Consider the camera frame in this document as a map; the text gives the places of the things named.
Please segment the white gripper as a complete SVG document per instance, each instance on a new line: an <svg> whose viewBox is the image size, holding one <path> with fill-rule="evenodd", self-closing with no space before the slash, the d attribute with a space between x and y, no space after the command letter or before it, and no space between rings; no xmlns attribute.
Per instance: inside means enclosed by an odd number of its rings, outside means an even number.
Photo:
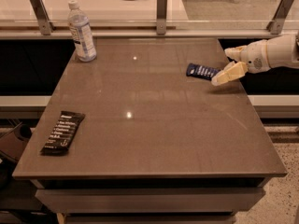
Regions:
<svg viewBox="0 0 299 224"><path fill-rule="evenodd" d="M270 69L267 61L267 41L260 40L225 49L226 56L235 62L228 63L223 70L211 79L214 86L220 86L243 77L248 71L252 74L266 72Z"/></svg>

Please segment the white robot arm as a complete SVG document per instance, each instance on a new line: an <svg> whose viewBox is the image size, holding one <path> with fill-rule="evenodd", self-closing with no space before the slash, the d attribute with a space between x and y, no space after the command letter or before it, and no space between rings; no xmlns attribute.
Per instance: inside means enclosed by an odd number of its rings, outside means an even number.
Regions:
<svg viewBox="0 0 299 224"><path fill-rule="evenodd" d="M297 35L263 39L224 52L232 61L211 79L214 86L237 80L246 73L258 74L278 67L299 68Z"/></svg>

